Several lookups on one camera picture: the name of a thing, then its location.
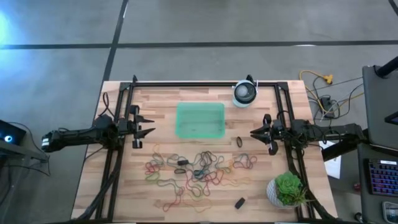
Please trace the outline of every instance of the pile of rubber bands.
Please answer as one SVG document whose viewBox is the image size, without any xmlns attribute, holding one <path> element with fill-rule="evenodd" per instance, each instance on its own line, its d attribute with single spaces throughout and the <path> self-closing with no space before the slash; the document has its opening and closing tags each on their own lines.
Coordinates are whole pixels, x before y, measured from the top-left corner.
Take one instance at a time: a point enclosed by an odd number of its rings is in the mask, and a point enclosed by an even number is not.
<svg viewBox="0 0 398 224">
<path fill-rule="evenodd" d="M 212 207 L 211 200 L 204 198 L 210 196 L 210 185 L 231 185 L 237 187 L 241 184 L 250 184 L 251 179 L 249 177 L 227 179 L 224 174 L 231 173 L 233 169 L 252 169 L 256 162 L 257 157 L 250 156 L 247 153 L 242 153 L 230 161 L 224 161 L 224 156 L 216 156 L 210 151 L 198 153 L 193 162 L 188 162 L 187 158 L 178 154 L 172 154 L 165 160 L 159 152 L 154 150 L 152 160 L 145 164 L 145 175 L 146 181 L 157 184 L 159 187 L 170 185 L 174 188 L 175 200 L 163 204 L 162 209 L 164 212 L 183 202 L 200 213 Z M 179 186 L 175 179 L 164 180 L 160 178 L 160 171 L 166 169 L 166 166 L 174 168 L 176 175 L 185 175 L 184 186 Z M 187 203 L 184 197 L 190 197 L 193 202 L 199 205 L 195 206 Z"/>
</svg>

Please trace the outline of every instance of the black metal frame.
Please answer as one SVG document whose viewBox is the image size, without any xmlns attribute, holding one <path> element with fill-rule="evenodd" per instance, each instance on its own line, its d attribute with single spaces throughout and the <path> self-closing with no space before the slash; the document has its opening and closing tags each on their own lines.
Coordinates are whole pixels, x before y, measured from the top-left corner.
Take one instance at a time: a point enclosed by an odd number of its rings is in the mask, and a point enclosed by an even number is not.
<svg viewBox="0 0 398 224">
<path fill-rule="evenodd" d="M 219 87 L 224 86 L 224 87 L 229 87 L 229 86 L 233 86 L 235 84 L 236 84 L 236 82 L 138 82 L 136 76 L 134 76 L 132 82 L 120 83 L 119 95 L 118 95 L 118 101 L 116 103 L 114 121 L 118 122 L 119 114 L 120 114 L 120 110 L 121 110 L 121 104 L 122 104 L 124 94 L 126 91 L 128 91 L 128 94 L 127 94 L 126 110 L 124 112 L 124 117 L 128 118 L 128 116 L 129 116 L 128 108 L 131 105 L 133 91 L 134 91 L 134 88 L 136 88 L 136 87 L 187 87 L 187 86 L 207 86 L 207 87 L 209 87 L 209 86 L 219 86 Z M 280 114 L 279 119 L 282 121 L 282 123 L 284 125 L 286 125 L 286 120 L 285 120 L 285 116 L 284 116 L 284 107 L 282 104 L 282 97 L 281 97 L 280 91 L 282 90 L 284 92 L 285 101 L 286 101 L 288 114 L 289 114 L 289 120 L 291 122 L 294 119 L 294 112 L 293 112 L 293 106 L 292 106 L 292 102 L 290 99 L 289 87 L 288 87 L 287 82 L 259 82 L 258 85 L 259 85 L 259 87 L 273 87 L 274 88 L 277 107 L 278 107 L 278 113 Z M 96 209 L 95 219 L 84 220 L 84 221 L 78 220 L 77 221 L 78 223 L 80 223 L 80 222 L 83 222 L 83 223 L 112 222 L 113 215 L 114 215 L 114 206 L 116 203 L 116 196 L 117 196 L 117 191 L 118 191 L 119 173 L 120 173 L 121 162 L 122 162 L 122 158 L 123 158 L 124 142 L 125 142 L 125 138 L 122 139 L 122 148 L 118 149 L 116 163 L 114 165 L 114 169 L 113 169 L 111 175 L 109 175 L 109 173 L 111 170 L 111 161 L 112 161 L 114 151 L 108 150 L 108 153 L 106 155 L 103 178 L 101 181 L 101 190 L 100 190 L 100 193 L 96 196 L 95 201 L 92 203 L 92 205 L 94 205 L 95 209 Z M 304 166 L 302 150 L 296 149 L 297 160 L 298 160 L 298 165 L 299 165 L 299 170 L 300 170 L 300 173 L 298 173 L 295 168 L 294 160 L 292 157 L 293 149 L 288 141 L 285 141 L 284 144 L 285 144 L 285 150 L 286 150 L 287 163 L 289 165 L 289 170 L 291 172 L 293 172 L 294 174 L 298 175 L 300 177 L 300 180 L 302 181 L 303 185 L 308 187 L 308 178 L 307 178 L 307 172 L 306 172 L 305 166 Z M 107 216 L 104 218 L 103 217 L 104 196 L 106 195 L 106 193 L 110 187 L 111 187 L 111 195 L 110 195 L 110 201 L 109 201 L 109 208 L 108 208 Z M 307 202 L 306 207 L 308 210 L 309 218 L 303 217 L 303 212 L 302 212 L 301 207 L 296 208 L 296 214 L 297 214 L 297 218 L 298 218 L 299 222 L 316 219 L 315 212 L 313 209 L 313 202 Z"/>
</svg>

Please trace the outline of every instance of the rgb keyboard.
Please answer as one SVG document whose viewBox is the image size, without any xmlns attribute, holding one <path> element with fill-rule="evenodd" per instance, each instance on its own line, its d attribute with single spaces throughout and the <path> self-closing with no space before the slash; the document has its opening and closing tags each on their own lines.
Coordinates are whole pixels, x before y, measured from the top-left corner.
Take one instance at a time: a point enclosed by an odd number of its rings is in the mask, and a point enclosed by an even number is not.
<svg viewBox="0 0 398 224">
<path fill-rule="evenodd" d="M 396 161 L 368 161 L 371 194 L 398 197 L 398 165 Z"/>
</svg>

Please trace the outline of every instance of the white pot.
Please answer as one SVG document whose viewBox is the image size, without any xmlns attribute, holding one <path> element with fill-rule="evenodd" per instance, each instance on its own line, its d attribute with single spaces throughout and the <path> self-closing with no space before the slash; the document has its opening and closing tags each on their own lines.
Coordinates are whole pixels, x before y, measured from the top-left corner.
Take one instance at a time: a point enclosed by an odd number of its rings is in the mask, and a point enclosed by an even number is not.
<svg viewBox="0 0 398 224">
<path fill-rule="evenodd" d="M 267 186 L 267 196 L 271 204 L 278 208 L 295 208 L 299 205 L 284 205 L 278 198 L 277 198 L 277 193 L 276 193 L 276 183 L 275 179 L 272 179 Z"/>
</svg>

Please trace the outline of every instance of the concrete floor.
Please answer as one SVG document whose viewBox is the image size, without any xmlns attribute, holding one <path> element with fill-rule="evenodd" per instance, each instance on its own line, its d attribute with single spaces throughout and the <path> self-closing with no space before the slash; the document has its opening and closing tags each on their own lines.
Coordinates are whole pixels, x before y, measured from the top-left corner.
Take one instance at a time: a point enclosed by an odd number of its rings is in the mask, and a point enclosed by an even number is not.
<svg viewBox="0 0 398 224">
<path fill-rule="evenodd" d="M 110 44 L 121 5 L 122 0 L 3 0 L 0 44 Z M 397 22 L 387 0 L 130 0 L 119 42 L 398 40 Z M 308 69 L 334 74 L 335 84 L 352 80 L 319 91 L 340 99 L 362 82 L 353 80 L 362 66 L 383 64 L 396 52 L 398 45 L 118 49 L 109 79 L 136 74 L 140 80 L 235 80 L 251 74 L 291 80 Z M 0 50 L 0 119 L 28 125 L 35 142 L 61 126 L 88 127 L 108 55 L 109 49 Z M 306 84 L 313 79 L 306 75 Z M 333 122 L 346 123 L 367 128 L 363 98 Z M 29 138 L 25 145 L 32 146 Z M 51 177 L 23 174 L 2 205 L 0 222 L 68 220 L 84 153 L 85 146 L 52 153 Z M 333 195 L 339 217 L 352 220 L 359 197 L 336 190 Z"/>
</svg>

